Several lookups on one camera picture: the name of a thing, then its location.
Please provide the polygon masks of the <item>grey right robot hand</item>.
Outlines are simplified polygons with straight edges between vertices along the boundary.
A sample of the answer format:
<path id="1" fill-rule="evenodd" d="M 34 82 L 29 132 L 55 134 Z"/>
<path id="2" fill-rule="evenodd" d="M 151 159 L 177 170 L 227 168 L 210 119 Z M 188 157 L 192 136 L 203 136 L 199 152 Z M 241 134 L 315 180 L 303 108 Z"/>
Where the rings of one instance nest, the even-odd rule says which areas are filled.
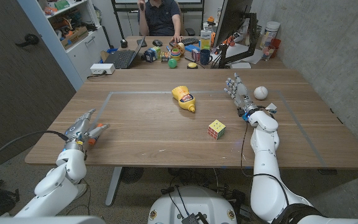
<path id="1" fill-rule="evenodd" d="M 235 73 L 234 79 L 228 78 L 226 80 L 226 85 L 227 88 L 224 91 L 234 100 L 238 116 L 242 117 L 245 121 L 249 121 L 250 115 L 258 111 L 259 108 L 249 98 L 248 90 L 242 83 L 240 76 Z"/>

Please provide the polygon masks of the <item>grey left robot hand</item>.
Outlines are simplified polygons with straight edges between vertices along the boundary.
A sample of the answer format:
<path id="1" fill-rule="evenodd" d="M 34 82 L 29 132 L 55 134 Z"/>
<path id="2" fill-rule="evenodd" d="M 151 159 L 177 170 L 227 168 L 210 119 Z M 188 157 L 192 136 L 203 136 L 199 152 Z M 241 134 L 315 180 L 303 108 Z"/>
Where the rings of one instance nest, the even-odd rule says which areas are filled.
<path id="1" fill-rule="evenodd" d="M 109 124 L 103 124 L 100 127 L 90 124 L 90 118 L 94 112 L 95 109 L 89 110 L 66 130 L 65 136 L 68 140 L 65 141 L 64 151 L 76 149 L 85 152 L 89 139 L 98 138 L 105 129 L 108 129 Z"/>

